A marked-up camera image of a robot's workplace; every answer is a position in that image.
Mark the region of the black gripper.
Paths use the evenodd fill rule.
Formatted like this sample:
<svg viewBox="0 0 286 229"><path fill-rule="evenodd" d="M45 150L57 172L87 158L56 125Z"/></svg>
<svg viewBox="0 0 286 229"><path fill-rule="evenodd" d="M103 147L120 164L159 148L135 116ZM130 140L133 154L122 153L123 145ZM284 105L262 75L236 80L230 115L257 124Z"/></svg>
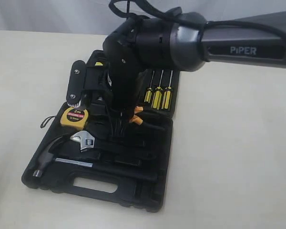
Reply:
<svg viewBox="0 0 286 229"><path fill-rule="evenodd" d="M111 108L123 117L132 117L142 86L142 67L125 59L109 60L108 75L111 79Z"/></svg>

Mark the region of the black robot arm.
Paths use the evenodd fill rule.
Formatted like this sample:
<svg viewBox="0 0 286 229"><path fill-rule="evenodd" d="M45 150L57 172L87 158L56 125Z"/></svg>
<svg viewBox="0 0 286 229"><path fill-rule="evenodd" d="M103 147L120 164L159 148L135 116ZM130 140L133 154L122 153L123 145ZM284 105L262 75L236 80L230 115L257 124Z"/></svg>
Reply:
<svg viewBox="0 0 286 229"><path fill-rule="evenodd" d="M113 110L131 116L148 69L194 72L206 62L286 68L286 22L207 21L174 8L148 18L131 14L102 45Z"/></svg>

